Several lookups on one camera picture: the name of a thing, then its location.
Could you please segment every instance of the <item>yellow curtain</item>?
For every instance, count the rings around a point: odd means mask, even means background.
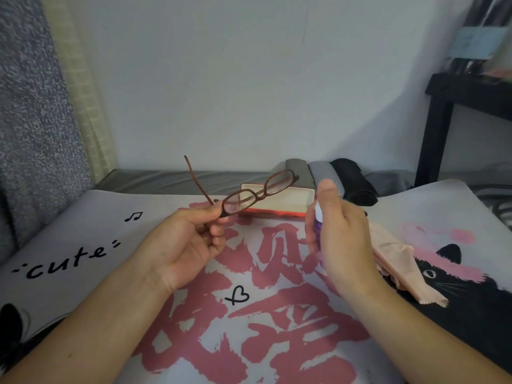
[[[95,183],[118,167],[106,117],[65,0],[42,0]]]

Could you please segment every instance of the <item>person's left hand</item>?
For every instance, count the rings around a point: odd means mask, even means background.
[[[203,269],[208,260],[226,246],[226,219],[219,219],[220,203],[213,206],[178,210],[140,243],[134,256],[161,276],[172,294]]]

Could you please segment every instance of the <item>black table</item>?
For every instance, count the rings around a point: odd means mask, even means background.
[[[415,187],[437,181],[454,104],[512,121],[511,83],[492,83],[476,77],[440,73],[432,75],[425,93],[432,99]]]

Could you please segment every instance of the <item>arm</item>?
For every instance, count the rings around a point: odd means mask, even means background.
[[[360,207],[341,200],[329,180],[320,183],[317,197],[327,274],[409,383],[512,383],[505,371],[387,285],[375,267],[368,220]],[[310,250],[316,252],[313,206],[306,217],[306,237]]]
[[[165,219],[0,383],[113,382],[167,298],[224,249],[211,224],[220,214],[214,205]]]

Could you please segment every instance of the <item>pink cloth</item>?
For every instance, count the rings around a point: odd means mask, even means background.
[[[426,284],[414,260],[412,246],[400,242],[384,227],[373,222],[370,222],[370,237],[378,270],[384,276],[390,275],[396,288],[409,291],[422,305],[448,305],[448,299]]]

